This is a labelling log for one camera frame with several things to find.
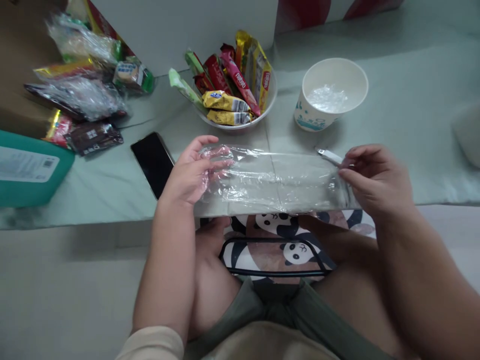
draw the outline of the phone screen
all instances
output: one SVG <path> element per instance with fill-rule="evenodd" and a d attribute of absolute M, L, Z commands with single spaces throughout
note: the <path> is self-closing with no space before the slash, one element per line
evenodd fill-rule
<path fill-rule="evenodd" d="M 130 148 L 140 164 L 153 194 L 158 199 L 162 195 L 174 167 L 162 138 L 157 132 L 152 132 L 142 140 L 132 144 Z"/>

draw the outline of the table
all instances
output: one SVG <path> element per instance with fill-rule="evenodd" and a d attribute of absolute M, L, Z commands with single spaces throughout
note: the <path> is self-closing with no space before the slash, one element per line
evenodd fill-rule
<path fill-rule="evenodd" d="M 77 158 L 48 205 L 0 209 L 0 229 L 151 219 L 156 200 L 129 145 L 152 131 L 174 159 L 201 134 L 277 153 L 311 154 L 321 143 L 343 155 L 352 146 L 382 143 L 408 165 L 416 204 L 478 205 L 480 170 L 467 162 L 451 131 L 455 116 L 480 94 L 478 12 L 475 0 L 406 1 L 395 11 L 277 36 L 269 58 L 278 98 L 244 136 L 225 135 L 203 122 L 161 77 L 150 97 L 131 104 L 134 115 L 121 124 L 124 145 Z M 324 131 L 305 132 L 293 122 L 302 78 L 311 65 L 332 57 L 365 70 L 368 96 Z M 225 204 L 212 204 L 196 215 L 227 211 Z"/>

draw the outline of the paper cup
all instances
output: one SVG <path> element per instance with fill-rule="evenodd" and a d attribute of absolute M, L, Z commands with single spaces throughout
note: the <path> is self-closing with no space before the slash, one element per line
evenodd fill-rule
<path fill-rule="evenodd" d="M 346 99 L 339 112 L 319 110 L 307 96 L 315 89 L 334 86 L 336 92 L 344 91 Z M 303 130 L 319 132 L 331 125 L 341 115 L 360 105 L 369 91 L 365 71 L 353 61 L 344 58 L 330 58 L 317 62 L 306 72 L 301 84 L 300 96 L 296 102 L 293 120 Z"/>

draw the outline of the cup design print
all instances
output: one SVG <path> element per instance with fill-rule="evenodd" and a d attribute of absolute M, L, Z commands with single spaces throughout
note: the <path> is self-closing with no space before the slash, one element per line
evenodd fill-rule
<path fill-rule="evenodd" d="M 295 107 L 294 119 L 300 127 L 307 131 L 318 132 L 325 129 L 327 121 L 317 117 L 319 112 L 308 103 L 298 100 Z"/>

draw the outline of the hand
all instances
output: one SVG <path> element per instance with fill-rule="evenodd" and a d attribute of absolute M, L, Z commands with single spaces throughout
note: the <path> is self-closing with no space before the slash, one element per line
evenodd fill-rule
<path fill-rule="evenodd" d="M 159 202 L 193 207 L 200 200 L 207 190 L 209 181 L 220 177 L 221 170 L 232 163 L 231 160 L 211 162 L 209 158 L 200 156 L 199 151 L 204 145 L 218 141 L 219 138 L 212 135 L 198 136 L 193 139 L 175 163 Z M 214 157 L 220 155 L 221 151 L 211 151 L 209 154 L 212 154 L 210 157 Z"/>
<path fill-rule="evenodd" d="M 357 201 L 374 221 L 415 208 L 407 168 L 383 145 L 351 148 L 342 164 L 347 165 L 354 165 L 356 171 L 343 168 L 338 174 L 351 185 Z"/>

